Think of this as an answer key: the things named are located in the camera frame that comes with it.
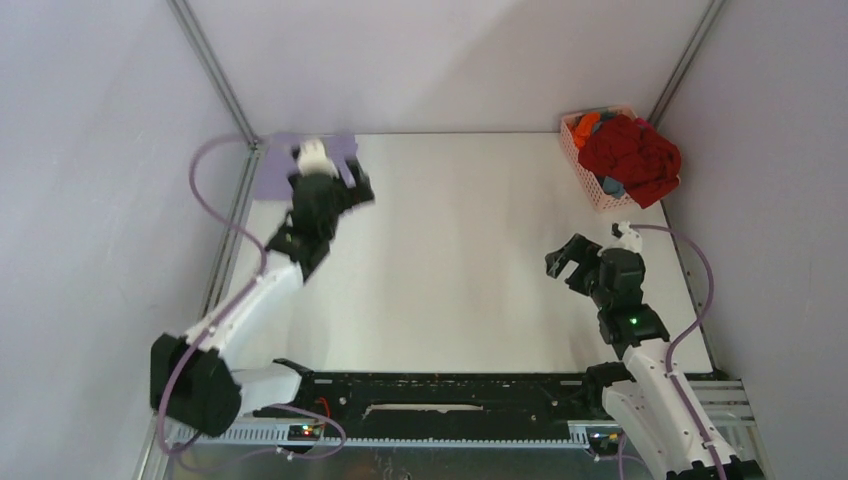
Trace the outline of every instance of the gray wall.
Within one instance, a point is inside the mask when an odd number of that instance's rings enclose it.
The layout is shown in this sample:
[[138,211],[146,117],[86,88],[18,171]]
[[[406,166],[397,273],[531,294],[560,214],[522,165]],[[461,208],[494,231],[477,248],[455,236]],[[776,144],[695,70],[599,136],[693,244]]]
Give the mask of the gray wall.
[[707,0],[194,0],[260,133],[554,131],[647,115]]
[[[221,233],[188,159],[234,130],[164,1],[0,3],[0,478],[130,477]],[[246,152],[203,168],[216,206]]]
[[848,471],[848,3],[730,2],[664,120],[667,202],[717,278],[709,333],[776,478]]

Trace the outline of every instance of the white table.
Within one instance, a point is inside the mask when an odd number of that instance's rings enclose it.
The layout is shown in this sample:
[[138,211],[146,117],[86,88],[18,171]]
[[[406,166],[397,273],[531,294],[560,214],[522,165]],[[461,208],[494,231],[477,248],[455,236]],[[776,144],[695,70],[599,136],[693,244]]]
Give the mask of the white table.
[[[232,367],[286,357],[316,370],[580,372],[615,361],[591,299],[545,274],[574,233],[606,244],[614,221],[665,225],[662,207],[599,215],[556,134],[357,137],[375,204],[343,217],[330,256]],[[254,201],[267,241],[283,202]],[[695,318],[671,239],[645,232],[645,300],[672,336]],[[258,259],[240,248],[230,288]],[[712,370],[700,332],[677,350]]]

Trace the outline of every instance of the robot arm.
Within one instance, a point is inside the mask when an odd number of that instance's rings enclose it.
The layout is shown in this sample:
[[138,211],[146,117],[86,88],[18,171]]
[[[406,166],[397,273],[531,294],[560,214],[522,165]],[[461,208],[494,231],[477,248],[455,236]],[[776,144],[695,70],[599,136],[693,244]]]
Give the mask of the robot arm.
[[568,262],[577,263],[565,282],[595,302],[601,336],[621,360],[586,370],[583,386],[590,406],[602,408],[621,425],[656,479],[714,479],[718,469],[730,480],[764,479],[755,461],[737,458],[676,362],[667,368],[668,331],[642,303],[641,236],[629,223],[613,226],[613,235],[617,239],[607,248],[574,235],[545,257],[553,278]]
[[374,200],[370,180],[355,158],[345,161],[354,179],[349,187],[320,140],[295,147],[292,156],[298,167],[289,177],[292,206],[265,246],[266,273],[253,279],[253,289],[217,327],[213,320],[226,308],[226,300],[181,337],[163,334],[151,348],[150,403],[158,409],[178,360],[208,332],[177,379],[165,413],[209,436],[223,434],[245,413],[294,399],[301,380],[297,368],[273,363],[234,371],[228,361],[232,363],[235,354],[274,317],[277,302],[300,289],[329,254],[339,216]]

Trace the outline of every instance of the pink basket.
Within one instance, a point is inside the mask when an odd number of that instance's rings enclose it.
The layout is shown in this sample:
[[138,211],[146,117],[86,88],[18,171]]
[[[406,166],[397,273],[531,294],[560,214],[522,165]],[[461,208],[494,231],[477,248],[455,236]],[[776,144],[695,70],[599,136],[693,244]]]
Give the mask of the pink basket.
[[[617,107],[609,107],[603,109],[604,111],[622,113],[627,115],[632,119],[636,119],[636,114],[630,107],[625,106],[617,106]],[[595,207],[595,210],[599,212],[604,212],[607,210],[611,210],[613,208],[623,207],[625,205],[631,205],[636,203],[630,198],[630,195],[624,194],[621,198],[615,198],[610,195],[604,193],[600,184],[598,184],[598,179],[595,178],[595,174],[583,168],[580,163],[577,162],[577,147],[574,145],[574,138],[571,136],[571,130],[568,129],[569,126],[573,126],[578,118],[583,115],[591,112],[580,112],[580,113],[572,113],[570,115],[566,115],[562,117],[562,122],[560,123],[559,130],[559,144],[562,147],[563,153],[568,157],[568,160],[571,162],[571,165],[574,167],[574,170],[577,172],[577,178],[580,179],[580,184],[583,186],[583,191],[586,192],[586,195],[589,197],[589,201],[592,202],[592,205]]]

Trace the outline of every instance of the purple cloth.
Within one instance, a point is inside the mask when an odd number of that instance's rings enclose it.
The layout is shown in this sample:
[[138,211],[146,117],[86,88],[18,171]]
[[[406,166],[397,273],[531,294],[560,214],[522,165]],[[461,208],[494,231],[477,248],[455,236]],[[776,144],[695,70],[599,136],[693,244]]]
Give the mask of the purple cloth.
[[[307,138],[311,137],[296,133],[271,135],[268,139],[268,152],[256,172],[254,200],[291,199],[292,191],[288,176],[297,170],[291,156],[291,147]],[[329,135],[321,139],[327,148],[327,156],[339,167],[342,178],[350,183],[352,178],[344,160],[356,155],[356,138],[353,135]]]

